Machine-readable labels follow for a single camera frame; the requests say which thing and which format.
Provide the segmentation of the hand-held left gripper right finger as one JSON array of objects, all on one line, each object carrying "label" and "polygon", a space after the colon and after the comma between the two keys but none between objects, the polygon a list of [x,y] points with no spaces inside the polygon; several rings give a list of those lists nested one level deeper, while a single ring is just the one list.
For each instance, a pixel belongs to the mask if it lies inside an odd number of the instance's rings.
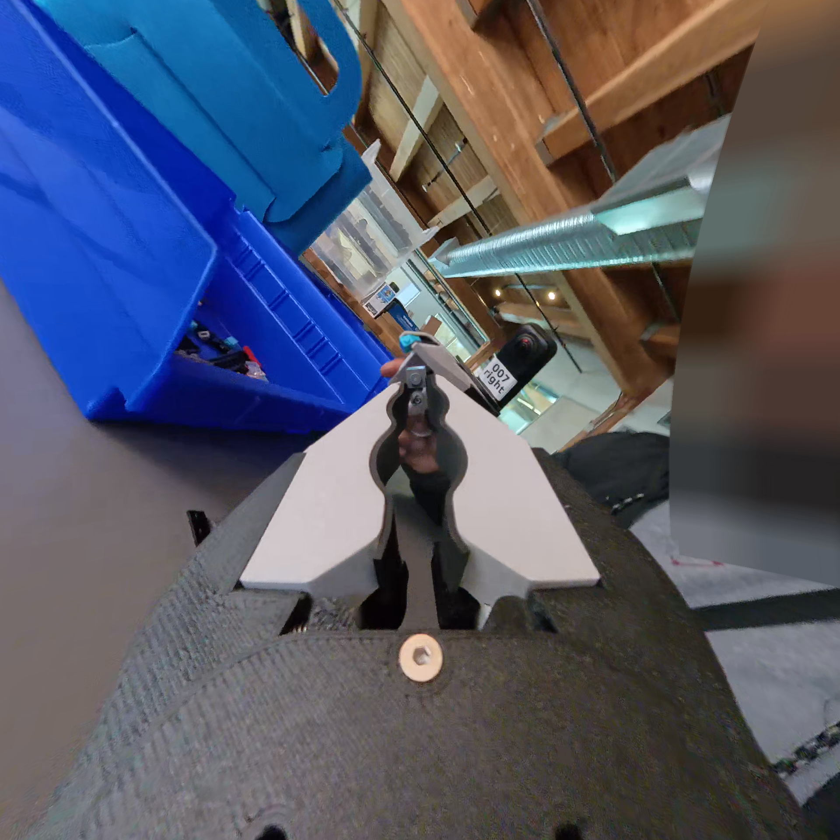
[{"label": "hand-held left gripper right finger", "polygon": [[437,457],[451,475],[447,524],[483,607],[596,585],[600,573],[529,444],[457,387],[429,389]]}]

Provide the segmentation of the wooden workbench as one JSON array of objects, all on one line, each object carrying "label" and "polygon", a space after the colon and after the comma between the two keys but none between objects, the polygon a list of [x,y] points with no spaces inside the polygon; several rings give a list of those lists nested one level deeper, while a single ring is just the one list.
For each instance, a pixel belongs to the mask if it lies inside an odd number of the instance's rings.
[{"label": "wooden workbench", "polygon": [[381,337],[384,334],[395,338],[400,333],[400,325],[394,320],[390,312],[383,313],[379,318],[372,315],[356,300],[345,286],[343,286],[319,257],[309,249],[299,258],[302,264],[306,264],[332,291],[347,305],[353,313],[360,318],[363,325],[375,335]]}]

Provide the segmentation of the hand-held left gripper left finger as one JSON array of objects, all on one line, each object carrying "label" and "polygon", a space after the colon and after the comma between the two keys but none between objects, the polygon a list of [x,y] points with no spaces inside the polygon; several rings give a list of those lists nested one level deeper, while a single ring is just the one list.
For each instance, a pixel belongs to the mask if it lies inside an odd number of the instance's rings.
[{"label": "hand-held left gripper left finger", "polygon": [[372,456],[392,431],[384,391],[311,444],[243,572],[250,590],[373,592],[385,493]]}]

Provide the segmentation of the small toy brick assembly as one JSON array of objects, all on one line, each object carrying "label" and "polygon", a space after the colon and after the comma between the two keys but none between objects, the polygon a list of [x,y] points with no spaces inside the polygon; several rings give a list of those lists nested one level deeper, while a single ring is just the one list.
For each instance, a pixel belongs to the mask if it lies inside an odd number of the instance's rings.
[{"label": "small toy brick assembly", "polygon": [[415,438],[429,438],[434,430],[428,418],[427,367],[424,364],[414,364],[406,369],[405,387],[406,431]]}]

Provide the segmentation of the large blue plastic bin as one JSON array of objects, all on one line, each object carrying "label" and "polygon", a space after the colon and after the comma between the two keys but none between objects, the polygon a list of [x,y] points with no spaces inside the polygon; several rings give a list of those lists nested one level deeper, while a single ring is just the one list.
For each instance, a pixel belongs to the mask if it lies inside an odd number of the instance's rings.
[{"label": "large blue plastic bin", "polygon": [[[327,432],[385,347],[37,5],[1,3],[2,279],[83,415]],[[206,298],[268,382],[174,355]]]}]

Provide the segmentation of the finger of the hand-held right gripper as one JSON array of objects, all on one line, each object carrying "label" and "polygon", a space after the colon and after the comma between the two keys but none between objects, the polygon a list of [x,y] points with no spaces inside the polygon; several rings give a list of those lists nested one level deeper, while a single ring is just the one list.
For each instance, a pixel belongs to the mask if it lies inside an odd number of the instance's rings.
[{"label": "finger of the hand-held right gripper", "polygon": [[406,357],[400,362],[391,383],[409,384],[408,369],[423,366],[438,379],[444,379],[461,392],[468,392],[476,385],[476,378],[439,343],[413,343]]}]

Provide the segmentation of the person's right forearm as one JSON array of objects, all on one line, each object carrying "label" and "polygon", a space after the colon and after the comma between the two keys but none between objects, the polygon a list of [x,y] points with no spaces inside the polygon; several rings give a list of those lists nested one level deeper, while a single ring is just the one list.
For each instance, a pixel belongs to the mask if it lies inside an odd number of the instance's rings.
[{"label": "person's right forearm", "polygon": [[625,529],[669,498],[668,436],[619,431],[583,438],[553,454]]}]

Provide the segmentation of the grey desk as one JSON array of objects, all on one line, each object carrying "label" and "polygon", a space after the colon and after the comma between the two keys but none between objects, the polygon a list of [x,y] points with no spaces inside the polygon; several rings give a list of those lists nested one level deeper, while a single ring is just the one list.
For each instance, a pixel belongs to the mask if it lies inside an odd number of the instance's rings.
[{"label": "grey desk", "polygon": [[2,287],[1,836],[43,814],[144,618],[312,436],[88,422]]}]

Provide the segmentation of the person's grey sweater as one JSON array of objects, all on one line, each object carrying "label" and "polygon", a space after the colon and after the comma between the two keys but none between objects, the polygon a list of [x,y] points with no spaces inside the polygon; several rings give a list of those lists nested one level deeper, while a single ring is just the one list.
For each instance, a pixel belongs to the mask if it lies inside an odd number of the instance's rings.
[{"label": "person's grey sweater", "polygon": [[666,502],[632,533],[706,628],[767,759],[790,760],[839,717],[838,589],[683,555]]}]

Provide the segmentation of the pile of mixed toy bricks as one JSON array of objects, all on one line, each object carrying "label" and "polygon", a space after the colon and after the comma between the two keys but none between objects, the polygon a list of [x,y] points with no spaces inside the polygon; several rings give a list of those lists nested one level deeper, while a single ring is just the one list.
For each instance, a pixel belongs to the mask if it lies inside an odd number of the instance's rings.
[{"label": "pile of mixed toy bricks", "polygon": [[206,298],[197,303],[173,354],[259,382],[270,380],[253,351],[235,336],[228,319]]}]

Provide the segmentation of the clear plastic drawer unit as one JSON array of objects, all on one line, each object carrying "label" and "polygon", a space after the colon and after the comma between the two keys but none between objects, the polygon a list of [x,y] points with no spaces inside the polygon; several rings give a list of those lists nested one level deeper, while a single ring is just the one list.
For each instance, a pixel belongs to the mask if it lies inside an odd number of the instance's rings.
[{"label": "clear plastic drawer unit", "polygon": [[422,228],[392,188],[376,163],[380,148],[376,140],[361,156],[371,182],[311,246],[360,303],[438,231]]}]

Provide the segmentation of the silver ventilation duct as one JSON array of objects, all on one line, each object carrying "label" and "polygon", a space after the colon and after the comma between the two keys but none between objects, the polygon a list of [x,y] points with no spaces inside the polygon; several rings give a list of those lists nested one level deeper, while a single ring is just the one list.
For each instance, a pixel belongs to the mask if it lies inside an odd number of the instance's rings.
[{"label": "silver ventilation duct", "polygon": [[593,203],[430,258],[446,278],[648,265],[693,259],[731,115],[660,144]]}]

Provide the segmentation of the person's right hand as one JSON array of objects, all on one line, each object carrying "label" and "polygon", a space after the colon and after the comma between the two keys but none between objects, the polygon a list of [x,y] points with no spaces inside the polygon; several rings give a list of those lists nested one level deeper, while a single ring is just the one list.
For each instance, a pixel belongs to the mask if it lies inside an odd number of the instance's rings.
[{"label": "person's right hand", "polygon": [[427,412],[419,412],[421,407],[425,407],[424,393],[421,390],[410,391],[406,420],[397,438],[398,452],[405,469],[431,476],[439,471],[437,436]]}]

